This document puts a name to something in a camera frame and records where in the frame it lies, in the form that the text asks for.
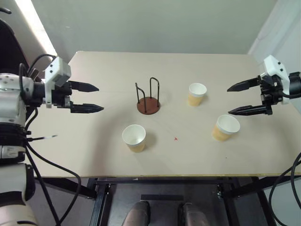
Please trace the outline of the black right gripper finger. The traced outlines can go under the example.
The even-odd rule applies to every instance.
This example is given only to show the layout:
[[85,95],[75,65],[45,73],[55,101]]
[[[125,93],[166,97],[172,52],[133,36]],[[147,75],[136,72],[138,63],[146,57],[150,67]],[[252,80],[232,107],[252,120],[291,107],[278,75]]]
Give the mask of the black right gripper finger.
[[265,106],[265,105],[258,105],[258,106],[242,106],[235,108],[233,110],[228,111],[229,114],[232,115],[241,115],[241,116],[250,116],[250,115],[257,115],[257,114],[266,114],[266,115],[272,115],[272,108],[271,106]]
[[250,89],[251,87],[259,86],[260,83],[261,78],[260,76],[257,76],[256,78],[241,81],[232,85],[230,88],[227,89],[227,92],[240,92],[243,90]]

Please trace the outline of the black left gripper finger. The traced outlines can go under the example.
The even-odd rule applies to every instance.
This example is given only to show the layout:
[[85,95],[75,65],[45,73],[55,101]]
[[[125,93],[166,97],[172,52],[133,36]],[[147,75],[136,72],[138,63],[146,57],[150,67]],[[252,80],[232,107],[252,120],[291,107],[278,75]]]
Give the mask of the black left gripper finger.
[[71,89],[77,90],[79,92],[96,92],[99,91],[99,88],[95,87],[92,84],[77,82],[77,81],[69,81],[71,85]]
[[95,104],[72,104],[70,106],[71,113],[97,113],[102,111],[104,108]]

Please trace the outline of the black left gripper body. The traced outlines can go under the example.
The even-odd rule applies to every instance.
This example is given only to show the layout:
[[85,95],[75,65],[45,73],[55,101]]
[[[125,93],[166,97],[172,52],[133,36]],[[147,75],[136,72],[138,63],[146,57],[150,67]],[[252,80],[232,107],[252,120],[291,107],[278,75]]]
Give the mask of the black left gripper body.
[[63,86],[55,85],[55,89],[51,90],[51,105],[57,108],[71,108],[73,102],[72,95],[72,81],[66,82]]

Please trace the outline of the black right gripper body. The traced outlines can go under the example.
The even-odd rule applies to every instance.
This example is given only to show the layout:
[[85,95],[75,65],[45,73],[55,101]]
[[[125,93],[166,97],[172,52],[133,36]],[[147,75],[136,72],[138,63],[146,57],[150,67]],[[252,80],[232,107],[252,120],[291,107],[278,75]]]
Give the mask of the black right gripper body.
[[260,81],[261,101],[266,107],[271,107],[283,101],[283,84],[278,75],[264,75]]

